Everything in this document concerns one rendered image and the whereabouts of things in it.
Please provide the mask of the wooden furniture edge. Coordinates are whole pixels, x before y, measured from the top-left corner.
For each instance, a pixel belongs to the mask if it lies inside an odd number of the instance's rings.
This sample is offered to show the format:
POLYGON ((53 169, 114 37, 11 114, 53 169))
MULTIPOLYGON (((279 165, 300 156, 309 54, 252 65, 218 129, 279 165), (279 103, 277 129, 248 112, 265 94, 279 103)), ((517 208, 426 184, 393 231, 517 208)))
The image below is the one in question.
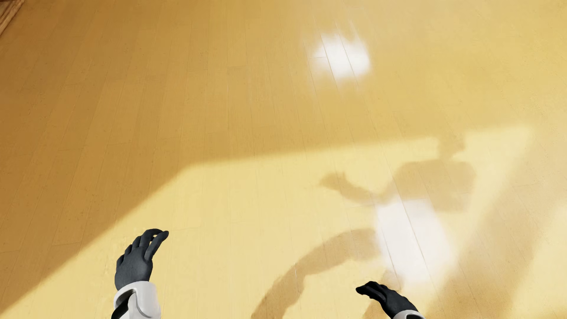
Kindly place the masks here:
POLYGON ((0 36, 24 2, 25 0, 0 0, 0 36))

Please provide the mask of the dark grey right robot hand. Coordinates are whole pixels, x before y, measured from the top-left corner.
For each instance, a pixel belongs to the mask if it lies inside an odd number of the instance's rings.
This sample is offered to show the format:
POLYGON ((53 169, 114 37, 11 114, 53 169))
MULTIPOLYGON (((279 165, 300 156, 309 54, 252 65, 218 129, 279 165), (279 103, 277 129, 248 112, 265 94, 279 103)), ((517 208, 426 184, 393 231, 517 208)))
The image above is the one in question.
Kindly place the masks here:
POLYGON ((378 301, 384 313, 389 316, 390 319, 403 310, 411 309, 418 311, 406 297, 375 281, 369 281, 362 286, 358 286, 356 292, 378 301))

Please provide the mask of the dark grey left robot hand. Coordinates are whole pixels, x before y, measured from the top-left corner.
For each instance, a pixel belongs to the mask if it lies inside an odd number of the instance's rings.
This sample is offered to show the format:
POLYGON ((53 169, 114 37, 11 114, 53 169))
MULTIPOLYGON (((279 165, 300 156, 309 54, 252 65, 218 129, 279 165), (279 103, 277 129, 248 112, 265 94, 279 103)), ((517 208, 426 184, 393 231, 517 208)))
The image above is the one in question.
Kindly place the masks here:
POLYGON ((117 259, 115 287, 118 291, 135 282, 150 281, 152 258, 168 236, 167 230, 147 229, 134 239, 117 259))

